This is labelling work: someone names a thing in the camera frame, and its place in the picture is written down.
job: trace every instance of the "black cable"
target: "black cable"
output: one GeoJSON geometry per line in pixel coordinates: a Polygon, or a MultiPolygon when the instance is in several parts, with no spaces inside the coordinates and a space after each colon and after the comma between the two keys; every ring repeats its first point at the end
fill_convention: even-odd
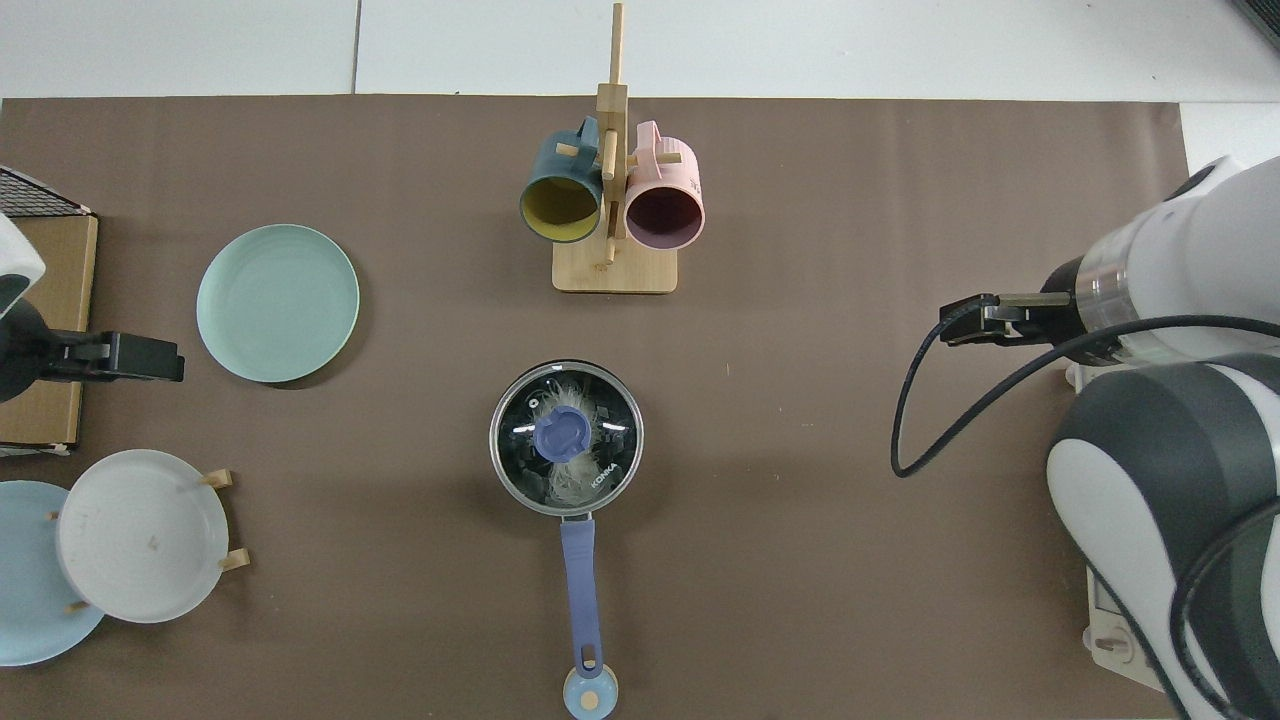
{"type": "Polygon", "coordinates": [[[1174,653],[1178,656],[1178,664],[1183,666],[1183,673],[1187,673],[1192,684],[1213,706],[1213,710],[1229,720],[1249,720],[1249,716],[1236,710],[1226,698],[1220,696],[1196,666],[1196,659],[1192,657],[1190,647],[1187,644],[1187,625],[1190,623],[1192,602],[1196,600],[1201,582],[1208,577],[1210,570],[1217,565],[1231,546],[1249,530],[1256,529],[1263,523],[1274,521],[1276,515],[1280,515],[1280,497],[1263,502],[1233,520],[1225,530],[1204,546],[1204,550],[1201,551],[1196,561],[1190,564],[1181,579],[1178,580],[1172,605],[1169,609],[1169,633],[1172,635],[1174,653]]]}
{"type": "Polygon", "coordinates": [[[1078,350],[1112,342],[1121,336],[1146,331],[1158,331],[1164,328],[1226,328],[1280,338],[1280,325],[1275,323],[1253,320],[1249,318],[1234,318],[1231,315],[1169,315],[1165,318],[1149,318],[1146,320],[1120,323],[1119,325],[1082,334],[1056,346],[1053,350],[1050,350],[1018,370],[1014,370],[1004,380],[1000,380],[1000,383],[969,406],[969,409],[965,410],[964,414],[956,419],[956,421],[951,423],[951,427],[943,430],[942,434],[938,436],[938,439],[936,439],[933,445],[931,445],[928,450],[925,450],[914,462],[904,468],[901,465],[899,452],[899,445],[902,437],[902,415],[906,413],[906,398],[911,392],[911,384],[915,382],[915,374],[919,372],[920,364],[924,361],[924,355],[929,351],[933,341],[937,340],[943,331],[955,324],[956,320],[977,309],[980,309],[983,305],[995,305],[996,302],[996,299],[979,299],[960,306],[934,325],[932,331],[929,331],[929,334],[924,337],[924,342],[920,343],[920,348],[915,352],[915,357],[911,360],[911,365],[906,370],[906,378],[902,380],[902,391],[897,396],[897,409],[893,411],[893,432],[890,437],[890,465],[893,468],[893,474],[899,478],[909,478],[928,465],[931,460],[942,452],[942,450],[950,445],[957,434],[960,434],[960,430],[965,429],[969,423],[974,420],[974,418],[980,415],[983,410],[1000,400],[1001,396],[1012,389],[1018,383],[1036,374],[1050,363],[1066,357],[1078,350]]]}

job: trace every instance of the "mug rack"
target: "mug rack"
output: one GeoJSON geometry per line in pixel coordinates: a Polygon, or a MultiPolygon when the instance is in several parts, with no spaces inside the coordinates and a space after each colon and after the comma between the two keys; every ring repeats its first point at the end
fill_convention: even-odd
{"type": "MultiPolygon", "coordinates": [[[[590,236],[552,247],[552,286],[561,292],[605,292],[662,295],[676,290],[676,250],[654,250],[636,242],[627,232],[622,208],[627,192],[627,86],[622,83],[622,3],[613,4],[613,40],[609,53],[609,82],[599,83],[595,111],[600,126],[600,177],[604,195],[600,224],[590,236]]],[[[562,145],[557,152],[572,155],[576,147],[562,145]]],[[[658,161],[678,163],[678,156],[658,161]]]]}

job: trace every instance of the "plate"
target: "plate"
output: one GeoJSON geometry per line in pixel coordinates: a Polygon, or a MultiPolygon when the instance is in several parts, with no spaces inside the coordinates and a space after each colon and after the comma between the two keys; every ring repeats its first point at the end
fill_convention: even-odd
{"type": "Polygon", "coordinates": [[[209,597],[227,557],[227,514],[202,477],[155,450],[84,470],[58,520],[58,557],[79,597],[131,623],[173,620],[209,597]]]}
{"type": "Polygon", "coordinates": [[[196,324],[214,360],[256,382],[296,380],[347,343],[360,284],[347,254],[302,225],[250,231],[214,258],[196,296],[196,324]]]}
{"type": "Polygon", "coordinates": [[[0,667],[31,665],[76,647],[102,611],[65,612],[81,600],[58,565],[58,524],[67,491],[32,480],[0,483],[0,667]]]}

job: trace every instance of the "blue lid knob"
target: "blue lid knob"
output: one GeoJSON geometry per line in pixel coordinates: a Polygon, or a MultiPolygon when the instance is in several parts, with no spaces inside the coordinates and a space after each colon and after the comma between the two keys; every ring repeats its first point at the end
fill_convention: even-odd
{"type": "Polygon", "coordinates": [[[557,405],[534,423],[534,447],[552,462],[568,462],[591,448],[591,421],[577,407],[557,405]]]}

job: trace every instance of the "white plate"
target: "white plate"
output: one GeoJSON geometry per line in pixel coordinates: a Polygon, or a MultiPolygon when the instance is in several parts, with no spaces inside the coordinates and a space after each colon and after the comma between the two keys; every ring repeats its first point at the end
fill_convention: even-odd
{"type": "Polygon", "coordinates": [[[82,598],[132,623],[173,620],[218,584],[227,514],[201,473],[155,450],[104,457],[76,482],[58,556],[82,598]]]}

